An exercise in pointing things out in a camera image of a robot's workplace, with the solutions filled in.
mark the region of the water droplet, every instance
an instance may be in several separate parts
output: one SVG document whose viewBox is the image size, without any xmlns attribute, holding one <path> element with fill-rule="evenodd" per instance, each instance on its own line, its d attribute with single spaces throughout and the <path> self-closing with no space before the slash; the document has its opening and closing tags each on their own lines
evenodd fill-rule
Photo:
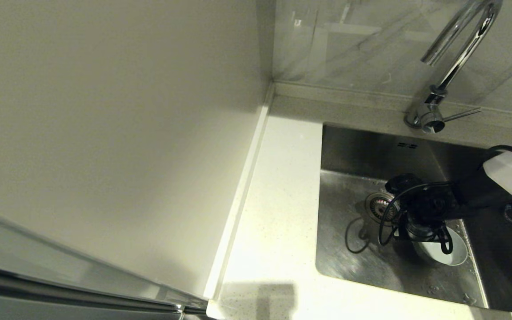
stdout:
<svg viewBox="0 0 512 320">
<path fill-rule="evenodd" d="M 469 304 L 470 306 L 473 306 L 476 302 L 476 299 L 469 296 L 469 294 L 464 293 L 464 304 Z"/>
</svg>

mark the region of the refrigerator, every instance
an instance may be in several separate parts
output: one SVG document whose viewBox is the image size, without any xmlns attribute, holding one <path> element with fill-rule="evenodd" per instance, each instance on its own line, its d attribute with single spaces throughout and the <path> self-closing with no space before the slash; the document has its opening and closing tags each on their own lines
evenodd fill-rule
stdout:
<svg viewBox="0 0 512 320">
<path fill-rule="evenodd" d="M 0 218 L 0 320 L 207 320 L 207 304 Z"/>
</svg>

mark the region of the sink basin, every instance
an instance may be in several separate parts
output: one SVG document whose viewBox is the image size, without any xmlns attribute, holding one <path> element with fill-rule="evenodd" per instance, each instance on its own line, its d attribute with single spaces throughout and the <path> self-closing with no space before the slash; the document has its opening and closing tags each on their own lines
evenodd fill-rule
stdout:
<svg viewBox="0 0 512 320">
<path fill-rule="evenodd" d="M 502 208 L 447 222 L 468 247 L 457 266 L 430 264 L 410 241 L 378 244 L 364 206 L 393 176 L 457 180 L 476 170 L 482 149 L 325 125 L 321 152 L 316 267 L 323 275 L 512 312 L 512 224 Z"/>
</svg>

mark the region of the chrome faucet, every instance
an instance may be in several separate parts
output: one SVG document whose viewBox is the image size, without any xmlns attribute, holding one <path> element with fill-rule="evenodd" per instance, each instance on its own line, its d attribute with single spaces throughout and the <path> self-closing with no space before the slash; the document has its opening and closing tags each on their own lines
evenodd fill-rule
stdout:
<svg viewBox="0 0 512 320">
<path fill-rule="evenodd" d="M 456 13 L 443 31 L 441 31 L 440 35 L 422 57 L 422 62 L 435 65 L 468 23 L 471 22 L 479 12 L 483 12 L 473 35 L 467 40 L 464 47 L 457 55 L 456 60 L 453 61 L 452 66 L 444 75 L 441 83 L 431 85 L 430 94 L 424 100 L 424 103 L 418 105 L 418 107 L 408 113 L 404 118 L 408 126 L 422 129 L 425 133 L 438 133 L 444 129 L 445 122 L 473 115 L 481 111 L 481 108 L 475 108 L 444 118 L 438 107 L 441 101 L 447 96 L 447 88 L 453 78 L 468 61 L 469 57 L 471 57 L 477 46 L 491 29 L 502 4 L 503 0 L 469 0 L 467 4 Z"/>
</svg>

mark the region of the drain strainer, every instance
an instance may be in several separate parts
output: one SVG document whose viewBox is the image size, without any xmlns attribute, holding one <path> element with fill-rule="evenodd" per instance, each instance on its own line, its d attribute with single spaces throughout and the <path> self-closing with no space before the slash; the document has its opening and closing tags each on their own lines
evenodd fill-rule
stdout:
<svg viewBox="0 0 512 320">
<path fill-rule="evenodd" d="M 383 192 L 376 192 L 374 194 L 369 195 L 364 201 L 364 208 L 368 212 L 368 214 L 378 223 L 382 220 L 382 215 L 386 210 L 388 204 L 394 199 L 394 197 L 390 194 L 385 194 Z M 396 217 L 398 210 L 397 203 L 392 205 L 392 208 L 388 211 L 386 215 L 385 223 L 390 223 L 394 217 Z"/>
</svg>

